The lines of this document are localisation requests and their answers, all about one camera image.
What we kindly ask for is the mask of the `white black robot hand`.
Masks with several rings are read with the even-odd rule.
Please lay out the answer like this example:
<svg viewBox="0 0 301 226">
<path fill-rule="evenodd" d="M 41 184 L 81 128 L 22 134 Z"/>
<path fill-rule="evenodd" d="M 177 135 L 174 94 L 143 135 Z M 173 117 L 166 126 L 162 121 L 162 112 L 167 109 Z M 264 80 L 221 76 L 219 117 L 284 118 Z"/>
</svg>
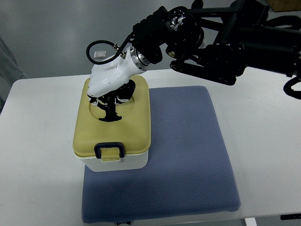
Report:
<svg viewBox="0 0 301 226">
<path fill-rule="evenodd" d="M 90 103 L 95 105 L 98 97 L 128 83 L 131 76 L 144 73 L 150 64 L 144 55 L 130 46 L 125 56 L 119 56 L 106 64 L 94 65 L 87 90 Z"/>
</svg>

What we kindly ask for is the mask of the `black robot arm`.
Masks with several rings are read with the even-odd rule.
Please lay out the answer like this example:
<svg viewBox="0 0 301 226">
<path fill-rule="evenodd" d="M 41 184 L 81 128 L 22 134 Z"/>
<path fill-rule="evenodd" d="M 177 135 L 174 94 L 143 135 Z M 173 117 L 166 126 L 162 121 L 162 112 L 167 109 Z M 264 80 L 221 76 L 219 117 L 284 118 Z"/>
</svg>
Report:
<svg viewBox="0 0 301 226">
<path fill-rule="evenodd" d="M 177 72 L 225 85 L 233 85 L 247 67 L 281 73 L 289 77 L 284 92 L 300 99 L 293 86 L 301 81 L 301 19 L 268 14 L 269 7 L 255 0 L 237 0 L 228 8 L 204 8 L 201 0 L 190 9 L 160 7 L 135 24 L 103 64 L 121 57 L 127 44 L 139 68 L 157 64 L 166 44 Z"/>
</svg>

